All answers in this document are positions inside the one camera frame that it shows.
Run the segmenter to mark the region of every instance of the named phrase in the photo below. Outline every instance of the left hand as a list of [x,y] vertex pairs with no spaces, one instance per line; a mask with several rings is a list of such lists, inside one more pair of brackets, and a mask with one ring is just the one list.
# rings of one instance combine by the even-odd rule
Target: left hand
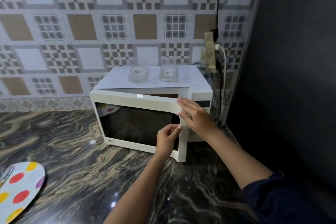
[[169,124],[159,130],[156,135],[156,156],[167,160],[174,148],[175,139],[179,136],[182,126],[179,124]]

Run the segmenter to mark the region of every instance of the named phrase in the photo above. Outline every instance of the brown square tile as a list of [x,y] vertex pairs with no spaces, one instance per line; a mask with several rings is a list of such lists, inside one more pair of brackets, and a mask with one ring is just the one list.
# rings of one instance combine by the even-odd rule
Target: brown square tile
[[204,39],[204,33],[216,28],[215,14],[196,14],[194,39]]
[[157,39],[156,14],[133,14],[136,39]]
[[225,89],[228,90],[231,87],[231,82],[233,78],[233,72],[226,73],[225,76]]
[[91,14],[68,14],[68,20],[75,40],[97,40]]
[[0,14],[0,20],[12,41],[33,41],[22,14]]
[[30,95],[30,92],[21,77],[7,77],[1,78],[1,80],[12,96]]
[[78,76],[59,76],[58,78],[65,94],[84,93]]

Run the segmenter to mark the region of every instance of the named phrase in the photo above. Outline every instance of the microwave door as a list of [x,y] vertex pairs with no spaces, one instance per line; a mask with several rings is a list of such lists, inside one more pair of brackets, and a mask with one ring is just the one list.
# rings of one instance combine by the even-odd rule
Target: microwave door
[[181,124],[171,157],[185,161],[188,130],[177,116],[182,110],[176,99],[106,90],[93,90],[90,96],[105,142],[154,153],[158,130]]

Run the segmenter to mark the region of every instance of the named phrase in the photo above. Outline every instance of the yellow dot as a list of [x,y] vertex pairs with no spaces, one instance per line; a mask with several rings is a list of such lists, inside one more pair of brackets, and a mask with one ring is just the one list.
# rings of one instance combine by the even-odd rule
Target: yellow dot
[[6,223],[11,222],[14,220],[21,212],[23,211],[23,208],[16,209],[14,212],[10,214],[10,216],[7,218]]
[[26,168],[26,171],[29,172],[34,170],[37,167],[37,164],[37,162],[30,162]]
[[9,196],[9,193],[8,192],[3,192],[3,193],[0,193],[0,204],[6,200],[6,198],[8,198]]

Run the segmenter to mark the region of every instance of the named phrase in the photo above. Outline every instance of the purple dot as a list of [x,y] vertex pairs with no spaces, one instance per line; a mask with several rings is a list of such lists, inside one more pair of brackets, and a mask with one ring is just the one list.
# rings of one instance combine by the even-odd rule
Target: purple dot
[[38,188],[40,188],[40,187],[42,186],[42,184],[43,184],[43,182],[44,182],[44,177],[45,177],[45,176],[43,176],[43,177],[41,178],[41,180],[39,180],[39,181],[37,182],[35,188],[38,189]]

